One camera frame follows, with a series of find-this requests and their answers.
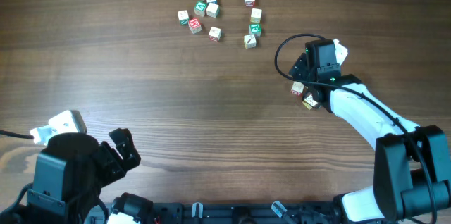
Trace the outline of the red A letter block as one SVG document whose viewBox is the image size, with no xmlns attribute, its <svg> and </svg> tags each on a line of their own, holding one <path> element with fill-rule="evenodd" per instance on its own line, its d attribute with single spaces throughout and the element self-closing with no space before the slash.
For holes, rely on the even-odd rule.
<svg viewBox="0 0 451 224">
<path fill-rule="evenodd" d="M 294 81 L 290 90 L 291 94 L 301 97 L 304 94 L 305 85 L 301 82 Z"/>
</svg>

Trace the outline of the red U letter block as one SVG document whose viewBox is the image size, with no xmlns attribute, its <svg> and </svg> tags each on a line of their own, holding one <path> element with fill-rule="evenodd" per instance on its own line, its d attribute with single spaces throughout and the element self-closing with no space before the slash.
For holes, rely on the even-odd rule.
<svg viewBox="0 0 451 224">
<path fill-rule="evenodd" d="M 311 93 L 307 94 L 304 98 L 302 103 L 309 109 L 317 109 L 319 108 L 321 105 L 314 100 L 313 95 Z"/>
</svg>

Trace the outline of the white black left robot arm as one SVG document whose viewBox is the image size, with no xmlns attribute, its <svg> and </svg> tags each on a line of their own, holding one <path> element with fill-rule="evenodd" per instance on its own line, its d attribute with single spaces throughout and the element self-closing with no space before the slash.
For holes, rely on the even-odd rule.
<svg viewBox="0 0 451 224">
<path fill-rule="evenodd" d="M 52 137 L 37 157 L 34 180 L 1 212 L 1 222 L 83 223 L 98 206 L 105 222 L 122 213 L 135 223 L 152 223 L 150 200 L 125 193 L 107 208 L 99 198 L 103 187 L 141 161 L 129 130 L 116 129 L 109 136 L 115 147 L 81 132 Z"/>
</svg>

